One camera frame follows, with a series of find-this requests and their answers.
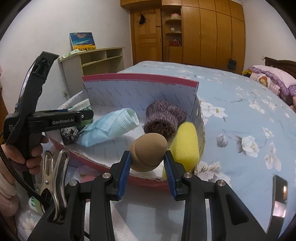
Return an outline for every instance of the pink cardboard edge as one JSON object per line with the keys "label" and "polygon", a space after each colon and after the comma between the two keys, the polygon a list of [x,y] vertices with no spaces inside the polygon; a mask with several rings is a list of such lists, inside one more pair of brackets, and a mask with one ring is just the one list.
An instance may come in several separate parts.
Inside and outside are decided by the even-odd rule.
{"label": "pink cardboard edge", "polygon": [[165,84],[179,84],[190,87],[197,87],[199,82],[188,80],[184,78],[172,77],[159,74],[136,74],[136,73],[122,73],[122,74],[93,74],[82,76],[84,82],[103,81],[103,80],[128,80],[128,81],[149,81],[159,82]]}
{"label": "pink cardboard edge", "polygon": [[[89,166],[99,172],[108,172],[110,170],[110,168],[105,167],[100,165],[99,163],[95,163],[94,161],[91,161],[85,157],[81,157],[79,155],[77,155],[76,153],[72,152],[70,149],[68,149],[66,146],[63,146],[62,144],[60,144],[59,142],[55,141],[54,139],[52,139],[51,137],[49,137],[50,141],[54,144],[54,147],[57,150],[63,150],[66,149],[69,151],[71,158],[76,159],[77,161],[79,161],[81,164]],[[149,179],[149,178],[144,178],[144,177],[137,177],[137,176],[133,176],[133,175],[129,175],[128,176],[128,182],[131,184],[135,184],[135,185],[139,185],[139,186],[146,186],[146,187],[151,187],[154,189],[158,189],[161,191],[169,191],[168,188],[168,183],[167,181],[161,181],[158,179]]]}

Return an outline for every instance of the human hand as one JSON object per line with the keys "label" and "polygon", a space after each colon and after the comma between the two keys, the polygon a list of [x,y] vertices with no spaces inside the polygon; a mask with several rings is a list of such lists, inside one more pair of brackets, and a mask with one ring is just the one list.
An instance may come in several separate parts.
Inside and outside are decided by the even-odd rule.
{"label": "human hand", "polygon": [[[47,143],[49,140],[46,136],[42,136],[40,143]],[[42,152],[43,147],[41,144],[39,144],[37,147],[32,149],[31,155],[32,158],[29,160],[25,160],[20,151],[14,146],[14,145],[1,145],[5,155],[7,158],[10,158],[11,160],[24,164],[26,163],[27,167],[29,168],[29,172],[33,175],[37,175],[40,172],[40,162],[42,160]],[[5,179],[10,183],[14,183],[14,178],[4,165],[3,161],[0,159],[0,172],[5,177]]]}

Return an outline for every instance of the black cable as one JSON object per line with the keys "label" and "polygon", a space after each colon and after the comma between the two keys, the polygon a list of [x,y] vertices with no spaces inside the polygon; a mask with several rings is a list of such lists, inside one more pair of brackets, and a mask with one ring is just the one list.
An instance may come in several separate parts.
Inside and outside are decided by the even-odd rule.
{"label": "black cable", "polygon": [[0,145],[0,158],[2,159],[4,165],[8,169],[8,171],[11,173],[11,175],[14,177],[14,179],[29,193],[32,194],[40,203],[43,204],[45,208],[48,208],[50,206],[50,203],[47,202],[43,197],[41,197],[33,188],[31,188],[21,177],[20,175],[15,171],[15,169],[12,167],[11,163],[7,159],[2,146]]}

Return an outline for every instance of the wooden door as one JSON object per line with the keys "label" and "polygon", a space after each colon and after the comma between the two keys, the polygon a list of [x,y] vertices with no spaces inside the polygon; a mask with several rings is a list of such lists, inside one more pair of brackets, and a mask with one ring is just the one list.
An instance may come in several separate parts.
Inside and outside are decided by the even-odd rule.
{"label": "wooden door", "polygon": [[231,16],[241,21],[244,21],[244,11],[242,9],[242,5],[231,0],[229,0],[229,5]]}
{"label": "wooden door", "polygon": [[[143,24],[139,24],[142,14],[146,21]],[[136,63],[134,64],[146,60],[162,61],[160,9],[139,11],[133,15],[136,49]]]}
{"label": "wooden door", "polygon": [[182,63],[182,47],[168,47],[169,48],[169,62]]}
{"label": "wooden door", "polygon": [[200,9],[182,7],[183,64],[200,64]]}
{"label": "wooden door", "polygon": [[199,7],[200,3],[198,0],[182,0],[182,6]]}
{"label": "wooden door", "polygon": [[217,60],[216,68],[228,70],[231,58],[231,17],[217,12]]}
{"label": "wooden door", "polygon": [[200,8],[216,11],[214,0],[200,0]]}
{"label": "wooden door", "polygon": [[232,23],[232,53],[231,58],[237,62],[235,73],[242,74],[244,69],[244,55],[246,47],[246,33],[244,22],[231,18]]}
{"label": "wooden door", "polygon": [[216,12],[230,16],[230,7],[228,0],[215,0]]}
{"label": "wooden door", "polygon": [[200,65],[210,68],[216,66],[217,19],[216,12],[200,9],[201,51]]}

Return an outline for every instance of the light blue bedsheet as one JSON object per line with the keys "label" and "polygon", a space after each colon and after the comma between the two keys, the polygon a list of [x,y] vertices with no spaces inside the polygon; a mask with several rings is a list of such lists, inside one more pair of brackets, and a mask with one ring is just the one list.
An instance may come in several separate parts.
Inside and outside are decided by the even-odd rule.
{"label": "light blue bedsheet", "polygon": [[206,124],[200,163],[206,171],[199,177],[230,183],[265,231],[271,216],[272,179],[282,177],[288,182],[282,232],[287,228],[296,212],[296,114],[289,106],[258,82],[222,70],[145,61],[121,73],[199,81],[197,95]]}

